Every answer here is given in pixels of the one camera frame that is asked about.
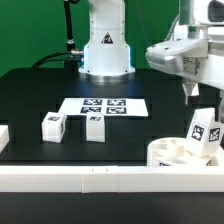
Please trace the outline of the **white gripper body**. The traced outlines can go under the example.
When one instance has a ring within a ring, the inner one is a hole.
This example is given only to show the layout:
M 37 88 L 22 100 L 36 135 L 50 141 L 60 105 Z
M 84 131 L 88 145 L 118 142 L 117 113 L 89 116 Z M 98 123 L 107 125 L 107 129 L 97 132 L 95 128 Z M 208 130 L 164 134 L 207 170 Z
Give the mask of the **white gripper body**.
M 206 39 L 165 41 L 145 53 L 152 69 L 224 90 L 224 50 Z

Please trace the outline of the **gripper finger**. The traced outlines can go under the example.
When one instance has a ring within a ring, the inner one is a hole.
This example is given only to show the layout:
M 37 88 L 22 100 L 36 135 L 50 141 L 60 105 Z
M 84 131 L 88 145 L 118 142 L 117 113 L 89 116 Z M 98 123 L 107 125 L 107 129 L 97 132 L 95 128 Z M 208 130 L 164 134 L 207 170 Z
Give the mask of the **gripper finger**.
M 224 99 L 221 100 L 219 107 L 215 110 L 215 120 L 224 124 Z
M 191 107 L 198 107 L 201 101 L 198 84 L 183 82 L 182 87 L 185 94 L 185 104 Z

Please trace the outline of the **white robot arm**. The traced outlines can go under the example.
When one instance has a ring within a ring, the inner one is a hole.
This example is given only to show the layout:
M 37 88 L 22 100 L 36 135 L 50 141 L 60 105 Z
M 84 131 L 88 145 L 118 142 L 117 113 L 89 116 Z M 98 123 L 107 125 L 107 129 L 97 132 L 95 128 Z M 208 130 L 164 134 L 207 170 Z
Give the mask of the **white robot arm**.
M 90 38 L 79 72 L 99 81 L 133 73 L 124 0 L 88 3 Z M 198 93 L 200 83 L 219 89 L 218 120 L 224 123 L 224 0 L 179 0 L 166 39 L 148 47 L 145 57 L 151 68 L 181 76 L 187 97 Z

